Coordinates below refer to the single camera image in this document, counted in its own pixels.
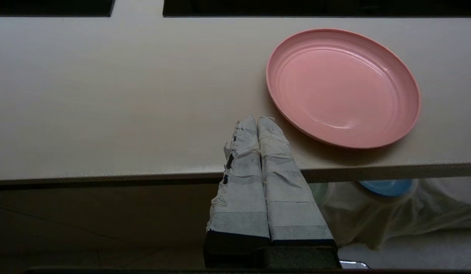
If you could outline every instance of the floor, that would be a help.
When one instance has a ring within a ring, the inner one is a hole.
[[[363,261],[371,268],[471,269],[471,229],[403,236],[387,241],[379,252],[362,244],[339,251],[342,260]],[[0,274],[19,274],[30,267],[201,269],[201,248],[153,248],[0,256]]]

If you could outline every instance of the plate rim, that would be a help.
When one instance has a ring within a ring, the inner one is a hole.
[[[295,121],[293,121],[287,113],[285,113],[285,111],[278,105],[277,101],[274,99],[274,95],[273,95],[273,92],[271,91],[271,88],[270,86],[268,85],[269,83],[269,67],[270,67],[270,64],[271,64],[271,61],[273,60],[273,57],[276,53],[276,51],[285,43],[287,42],[288,40],[291,40],[293,37],[296,37],[296,36],[299,36],[299,35],[303,35],[305,33],[311,33],[311,32],[336,32],[336,33],[343,33],[345,35],[354,35],[354,36],[358,36],[359,38],[361,39],[365,39],[365,40],[368,40],[369,42],[371,43],[374,43],[375,45],[377,45],[378,47],[384,49],[386,52],[388,52],[389,54],[391,54],[392,56],[394,56],[403,66],[404,68],[406,69],[406,72],[411,76],[411,79],[413,80],[413,85],[416,87],[417,89],[417,93],[418,93],[418,109],[417,109],[417,112],[416,112],[416,115],[415,115],[415,119],[413,120],[413,123],[411,123],[411,125],[407,128],[406,131],[404,131],[404,134],[402,135],[399,135],[398,137],[392,139],[390,142],[386,142],[384,144],[380,144],[380,145],[376,145],[376,146],[348,146],[348,145],[343,145],[343,144],[338,144],[338,142],[332,142],[330,140],[325,140],[323,138],[320,138],[320,137],[316,137],[315,135],[312,135],[311,133],[307,132],[303,127],[299,126]],[[369,37],[366,37],[364,35],[361,35],[359,33],[355,33],[355,32],[352,32],[352,31],[348,31],[348,30],[343,30],[343,29],[334,29],[334,28],[318,28],[318,29],[309,29],[309,30],[304,30],[304,31],[300,31],[298,33],[294,33],[293,35],[285,38],[282,42],[280,42],[275,48],[274,50],[272,51],[268,61],[267,61],[267,64],[266,64],[266,87],[267,87],[267,90],[270,94],[270,97],[274,103],[274,105],[276,106],[276,108],[279,110],[279,112],[286,118],[286,120],[288,120],[294,127],[298,128],[298,130],[300,130],[301,132],[303,132],[304,134],[308,135],[309,137],[313,138],[313,139],[316,139],[316,140],[319,140],[321,142],[324,142],[326,144],[329,144],[329,145],[333,145],[333,146],[338,146],[338,147],[345,147],[345,148],[354,148],[354,149],[371,149],[371,148],[378,148],[378,147],[384,147],[384,146],[387,146],[387,145],[390,145],[390,144],[393,144],[397,141],[399,141],[400,139],[404,138],[406,135],[408,135],[411,130],[415,127],[415,124],[418,122],[418,118],[420,117],[420,113],[422,111],[422,93],[420,91],[420,87],[418,86],[418,83],[415,79],[415,76],[413,76],[413,73],[411,73],[411,70],[408,68],[408,66],[403,62],[403,60],[401,60],[401,58],[399,58],[394,52],[392,52],[392,50],[388,49],[387,47],[385,47],[384,45],[376,42],[375,40],[369,38]]]

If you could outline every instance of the table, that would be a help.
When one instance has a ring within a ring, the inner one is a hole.
[[[315,181],[471,175],[471,19],[163,18],[162,5],[0,18],[0,185],[220,177],[222,146],[248,114],[274,116]],[[423,99],[407,137],[347,150],[282,118],[265,65],[312,28],[361,33],[407,64]]]

